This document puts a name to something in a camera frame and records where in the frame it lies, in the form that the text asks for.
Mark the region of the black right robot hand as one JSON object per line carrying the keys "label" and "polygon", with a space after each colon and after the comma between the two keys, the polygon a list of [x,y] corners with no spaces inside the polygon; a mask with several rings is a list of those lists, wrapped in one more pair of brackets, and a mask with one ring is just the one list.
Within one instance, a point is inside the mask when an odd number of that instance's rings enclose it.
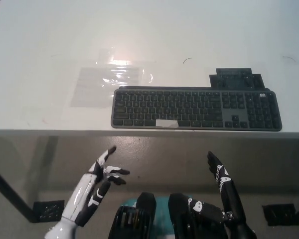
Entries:
{"label": "black right robot hand", "polygon": [[245,225],[247,222],[241,199],[224,164],[211,151],[207,154],[207,162],[210,172],[215,177],[223,209],[191,197],[187,199],[189,209],[217,224]]}

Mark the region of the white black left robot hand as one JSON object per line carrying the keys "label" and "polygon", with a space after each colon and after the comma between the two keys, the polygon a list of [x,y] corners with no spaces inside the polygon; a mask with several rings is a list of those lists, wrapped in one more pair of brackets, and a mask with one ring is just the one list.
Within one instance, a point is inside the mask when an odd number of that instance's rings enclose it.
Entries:
{"label": "white black left robot hand", "polygon": [[97,210],[112,183],[124,185],[121,175],[130,171],[115,166],[107,166],[109,156],[116,151],[112,146],[101,154],[89,170],[83,174],[62,213],[61,220],[83,226]]}

